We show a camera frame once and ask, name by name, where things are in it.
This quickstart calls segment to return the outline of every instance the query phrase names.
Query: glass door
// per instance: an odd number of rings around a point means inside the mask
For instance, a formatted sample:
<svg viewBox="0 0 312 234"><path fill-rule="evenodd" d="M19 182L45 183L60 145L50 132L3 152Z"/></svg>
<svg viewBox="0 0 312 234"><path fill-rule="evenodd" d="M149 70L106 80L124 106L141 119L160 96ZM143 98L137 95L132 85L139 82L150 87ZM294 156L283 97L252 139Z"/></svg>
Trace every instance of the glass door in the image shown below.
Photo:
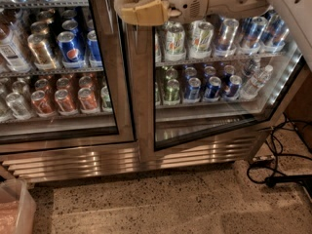
<svg viewBox="0 0 312 234"><path fill-rule="evenodd" d="M270 119L301 52L275 11L154 29L155 151Z"/></svg>
<svg viewBox="0 0 312 234"><path fill-rule="evenodd" d="M1 0L0 152L131 141L113 0Z"/></svg>

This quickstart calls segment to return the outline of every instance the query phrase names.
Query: plastic bin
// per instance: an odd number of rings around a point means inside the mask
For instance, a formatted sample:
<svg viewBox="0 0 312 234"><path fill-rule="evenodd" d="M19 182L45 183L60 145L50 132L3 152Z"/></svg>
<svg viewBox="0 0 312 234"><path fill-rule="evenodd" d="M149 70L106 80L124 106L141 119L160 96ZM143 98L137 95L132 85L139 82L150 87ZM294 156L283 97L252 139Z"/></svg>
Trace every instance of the plastic bin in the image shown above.
<svg viewBox="0 0 312 234"><path fill-rule="evenodd" d="M36 203L26 182L10 179L0 183L0 233L31 234Z"/></svg>

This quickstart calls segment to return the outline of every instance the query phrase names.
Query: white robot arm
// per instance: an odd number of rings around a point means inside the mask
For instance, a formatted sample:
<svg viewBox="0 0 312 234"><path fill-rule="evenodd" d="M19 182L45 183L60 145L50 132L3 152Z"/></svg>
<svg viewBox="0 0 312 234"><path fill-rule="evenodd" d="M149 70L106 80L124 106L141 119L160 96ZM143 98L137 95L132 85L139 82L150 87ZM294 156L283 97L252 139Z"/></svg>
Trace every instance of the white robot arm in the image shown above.
<svg viewBox="0 0 312 234"><path fill-rule="evenodd" d="M270 5L287 23L312 70L312 0L116 0L115 10L126 23L152 26L167 20L189 23L210 14L255 17Z"/></svg>

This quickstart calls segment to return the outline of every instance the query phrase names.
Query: floor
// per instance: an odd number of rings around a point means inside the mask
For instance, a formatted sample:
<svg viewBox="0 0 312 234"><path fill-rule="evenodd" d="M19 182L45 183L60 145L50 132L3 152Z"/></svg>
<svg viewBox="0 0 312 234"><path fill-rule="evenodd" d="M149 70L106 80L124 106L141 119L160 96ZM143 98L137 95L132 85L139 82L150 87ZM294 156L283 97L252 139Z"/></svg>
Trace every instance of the floor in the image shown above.
<svg viewBox="0 0 312 234"><path fill-rule="evenodd" d="M296 133L275 136L285 153L312 157ZM263 145L259 154L268 153ZM37 203L33 233L310 234L312 203L302 187L254 184L248 166L239 161L37 184L30 190ZM312 174L312 163L281 157L279 170ZM257 169L251 176L270 173Z"/></svg>

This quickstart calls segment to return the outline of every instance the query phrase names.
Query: metal vent grille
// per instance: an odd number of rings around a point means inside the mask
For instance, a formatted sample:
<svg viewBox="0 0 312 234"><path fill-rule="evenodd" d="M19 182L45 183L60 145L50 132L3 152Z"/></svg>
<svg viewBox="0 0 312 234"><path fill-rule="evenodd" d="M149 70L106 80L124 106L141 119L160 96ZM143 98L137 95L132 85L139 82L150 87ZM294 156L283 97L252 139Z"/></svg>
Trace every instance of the metal vent grille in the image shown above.
<svg viewBox="0 0 312 234"><path fill-rule="evenodd" d="M200 10L200 3L199 1L195 0L190 6L190 17L196 18L199 15Z"/></svg>

